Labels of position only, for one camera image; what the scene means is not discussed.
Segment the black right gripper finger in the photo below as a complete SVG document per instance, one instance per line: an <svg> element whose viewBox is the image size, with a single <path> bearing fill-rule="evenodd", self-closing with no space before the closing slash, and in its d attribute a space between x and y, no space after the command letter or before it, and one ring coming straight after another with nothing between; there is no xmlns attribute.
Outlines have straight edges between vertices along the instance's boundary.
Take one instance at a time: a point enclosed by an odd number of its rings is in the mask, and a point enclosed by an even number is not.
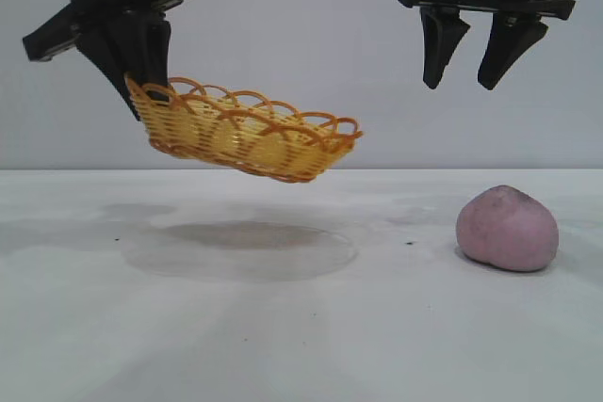
<svg viewBox="0 0 603 402"><path fill-rule="evenodd" d="M461 19L458 8L422 8L420 18L424 36L423 82L436 89L470 25Z"/></svg>
<svg viewBox="0 0 603 402"><path fill-rule="evenodd" d="M548 26L538 15L494 13L490 37L478 70L479 83L493 90L517 59L540 41Z"/></svg>

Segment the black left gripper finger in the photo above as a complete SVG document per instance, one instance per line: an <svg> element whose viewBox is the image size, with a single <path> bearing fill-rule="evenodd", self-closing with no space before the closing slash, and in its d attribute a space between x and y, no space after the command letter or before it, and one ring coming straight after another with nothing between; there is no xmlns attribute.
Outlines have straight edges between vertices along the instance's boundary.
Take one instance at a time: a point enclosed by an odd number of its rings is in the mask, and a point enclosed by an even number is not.
<svg viewBox="0 0 603 402"><path fill-rule="evenodd" d="M168 85L168 53L171 25L162 13L136 12L132 19L133 50L128 72L139 86Z"/></svg>
<svg viewBox="0 0 603 402"><path fill-rule="evenodd" d="M115 16L95 23L76 40L77 50L118 91L137 121L140 117L133 105L126 77L138 81L142 76L141 26L140 15Z"/></svg>

